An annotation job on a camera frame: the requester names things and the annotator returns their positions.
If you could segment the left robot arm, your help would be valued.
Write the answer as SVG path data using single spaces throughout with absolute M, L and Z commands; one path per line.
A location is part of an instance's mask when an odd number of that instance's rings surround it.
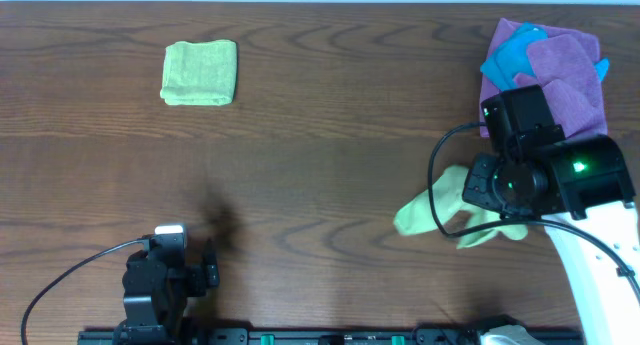
M 215 250 L 206 248 L 199 263 L 188 264 L 183 246 L 154 245 L 129 257 L 122 283 L 126 319 L 114 329 L 113 345 L 205 340 L 184 311 L 190 298 L 219 286 Z

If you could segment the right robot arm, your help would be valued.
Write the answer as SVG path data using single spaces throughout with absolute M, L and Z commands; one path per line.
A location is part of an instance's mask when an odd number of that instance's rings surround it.
M 639 341 L 636 192 L 607 136 L 529 149 L 516 160 L 480 153 L 462 198 L 496 211 L 489 229 L 543 228 L 557 250 L 589 344 Z

